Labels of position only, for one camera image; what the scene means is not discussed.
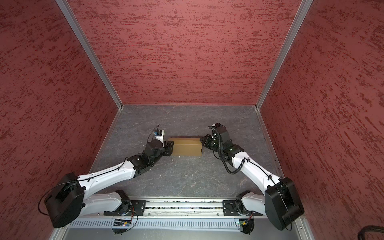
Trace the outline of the brown cardboard box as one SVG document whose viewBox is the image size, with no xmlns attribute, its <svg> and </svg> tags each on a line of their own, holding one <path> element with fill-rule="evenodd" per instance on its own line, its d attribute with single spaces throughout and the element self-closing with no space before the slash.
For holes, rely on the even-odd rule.
<svg viewBox="0 0 384 240">
<path fill-rule="evenodd" d="M 174 142 L 172 156 L 201 157 L 202 143 L 199 138 L 170 138 Z"/>
</svg>

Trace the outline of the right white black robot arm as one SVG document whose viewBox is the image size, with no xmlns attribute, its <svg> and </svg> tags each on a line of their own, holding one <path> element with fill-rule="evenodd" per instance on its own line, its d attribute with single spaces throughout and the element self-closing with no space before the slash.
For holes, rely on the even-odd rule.
<svg viewBox="0 0 384 240">
<path fill-rule="evenodd" d="M 202 146 L 217 153 L 228 173 L 242 172 L 263 193 L 244 191 L 236 200 L 224 205 L 226 210 L 236 212 L 252 220 L 254 213 L 267 216 L 278 230 L 291 230 L 292 223 L 305 213 L 295 183 L 289 178 L 280 178 L 256 163 L 247 152 L 232 141 L 223 141 L 218 134 L 200 139 Z"/>
</svg>

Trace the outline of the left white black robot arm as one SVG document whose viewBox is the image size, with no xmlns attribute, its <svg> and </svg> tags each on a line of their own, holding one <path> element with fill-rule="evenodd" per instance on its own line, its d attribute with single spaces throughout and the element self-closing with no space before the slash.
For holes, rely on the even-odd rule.
<svg viewBox="0 0 384 240">
<path fill-rule="evenodd" d="M 65 227 L 78 217 L 96 213 L 132 217 L 134 207 L 123 190 L 99 192 L 148 172 L 162 157 L 171 156 L 173 147 L 174 141 L 152 140 L 142 153 L 116 166 L 88 175 L 66 174 L 44 200 L 53 227 Z"/>
</svg>

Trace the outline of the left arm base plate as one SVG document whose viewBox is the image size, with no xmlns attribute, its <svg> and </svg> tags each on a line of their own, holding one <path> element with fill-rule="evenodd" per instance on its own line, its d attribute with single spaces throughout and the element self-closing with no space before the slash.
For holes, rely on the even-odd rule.
<svg viewBox="0 0 384 240">
<path fill-rule="evenodd" d="M 123 201 L 115 211 L 104 211 L 104 216 L 143 216 L 146 208 L 146 200 Z"/>
</svg>

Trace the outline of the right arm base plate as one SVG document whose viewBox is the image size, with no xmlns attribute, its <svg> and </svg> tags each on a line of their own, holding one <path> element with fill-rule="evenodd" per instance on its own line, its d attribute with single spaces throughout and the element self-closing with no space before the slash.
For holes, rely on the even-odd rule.
<svg viewBox="0 0 384 240">
<path fill-rule="evenodd" d="M 250 217 L 252 214 L 256 217 L 264 216 L 265 205 L 261 200 L 223 200 L 223 212 L 226 217 Z"/>
</svg>

